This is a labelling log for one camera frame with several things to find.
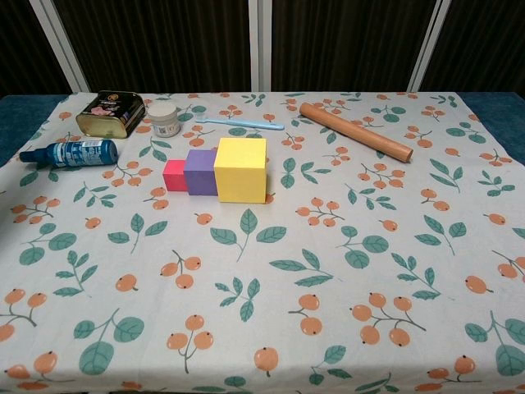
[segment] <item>block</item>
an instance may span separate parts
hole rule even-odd
[[[168,191],[188,191],[184,179],[185,160],[168,160],[162,176]]]
[[[266,197],[266,140],[221,138],[215,159],[219,201],[260,203]]]
[[[184,165],[184,177],[190,195],[217,195],[213,164],[217,151],[191,149]]]

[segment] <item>jar lid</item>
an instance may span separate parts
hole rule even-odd
[[[177,106],[174,103],[150,104],[148,115],[152,121],[166,121],[176,116]]]

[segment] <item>gold tin can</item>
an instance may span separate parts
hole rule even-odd
[[[145,113],[144,102],[137,93],[101,90],[76,116],[76,122],[91,137],[127,138]]]

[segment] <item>purple cube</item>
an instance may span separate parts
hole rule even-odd
[[[191,149],[184,165],[184,177],[190,195],[217,195],[215,183],[216,150]]]

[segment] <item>light blue toothbrush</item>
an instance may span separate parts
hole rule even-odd
[[[197,123],[220,123],[222,125],[230,126],[246,126],[253,127],[257,129],[270,129],[270,130],[284,130],[285,125],[280,125],[278,123],[267,123],[265,121],[243,121],[242,119],[210,119],[206,117],[203,113],[200,113],[195,116],[195,121]]]

